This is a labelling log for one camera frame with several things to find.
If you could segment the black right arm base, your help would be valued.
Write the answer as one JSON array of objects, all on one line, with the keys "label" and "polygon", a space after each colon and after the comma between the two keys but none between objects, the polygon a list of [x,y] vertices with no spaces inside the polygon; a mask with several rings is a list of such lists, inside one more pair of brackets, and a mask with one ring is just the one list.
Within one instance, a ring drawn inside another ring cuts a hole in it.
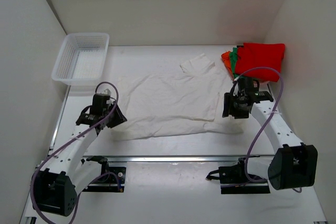
[{"label": "black right arm base", "polygon": [[232,165],[219,166],[217,170],[209,172],[205,179],[219,181],[222,195],[269,194],[270,189],[267,182],[261,184],[251,182],[244,168],[245,158],[239,158]]}]

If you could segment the white t shirt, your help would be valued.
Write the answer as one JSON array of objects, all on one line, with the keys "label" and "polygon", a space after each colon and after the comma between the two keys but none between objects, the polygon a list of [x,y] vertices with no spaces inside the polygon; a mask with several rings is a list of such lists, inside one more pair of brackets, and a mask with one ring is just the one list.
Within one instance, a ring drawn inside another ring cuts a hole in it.
[{"label": "white t shirt", "polygon": [[118,106],[127,118],[113,128],[116,141],[205,132],[239,134],[242,128],[223,118],[227,71],[204,54],[180,64],[177,73],[151,73],[118,79]]}]

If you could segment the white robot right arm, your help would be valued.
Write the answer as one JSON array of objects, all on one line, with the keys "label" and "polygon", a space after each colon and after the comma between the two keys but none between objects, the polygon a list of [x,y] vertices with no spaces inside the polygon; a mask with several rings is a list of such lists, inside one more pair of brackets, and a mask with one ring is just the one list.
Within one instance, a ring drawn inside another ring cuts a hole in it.
[{"label": "white robot right arm", "polygon": [[269,182],[275,190],[311,187],[316,177],[318,151],[295,135],[277,106],[278,101],[268,91],[261,91],[259,82],[249,77],[235,80],[231,90],[224,94],[222,116],[235,119],[252,116],[261,126],[252,145],[265,133],[275,152],[268,160],[253,157],[250,147],[243,164],[235,169],[236,178],[241,182]]}]

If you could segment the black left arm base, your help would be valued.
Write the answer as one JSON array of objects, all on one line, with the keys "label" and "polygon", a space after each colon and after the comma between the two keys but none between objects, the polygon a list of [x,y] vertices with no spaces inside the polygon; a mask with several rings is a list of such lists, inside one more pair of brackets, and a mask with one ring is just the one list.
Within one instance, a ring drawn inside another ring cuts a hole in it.
[{"label": "black left arm base", "polygon": [[100,164],[101,178],[96,178],[83,191],[101,192],[101,193],[122,193],[126,179],[126,164],[117,164],[109,161],[103,156],[89,156],[85,158],[86,162],[96,162]]}]

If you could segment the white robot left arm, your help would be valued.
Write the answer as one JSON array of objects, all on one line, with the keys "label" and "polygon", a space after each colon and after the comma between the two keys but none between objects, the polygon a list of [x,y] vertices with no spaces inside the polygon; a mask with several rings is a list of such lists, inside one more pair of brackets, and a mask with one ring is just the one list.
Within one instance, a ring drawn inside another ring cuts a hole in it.
[{"label": "white robot left arm", "polygon": [[101,131],[127,121],[117,102],[108,89],[95,93],[92,104],[81,111],[69,141],[40,165],[30,189],[33,208],[38,213],[69,216],[80,193],[94,179],[104,181],[109,177],[105,157],[84,158],[84,154]]}]

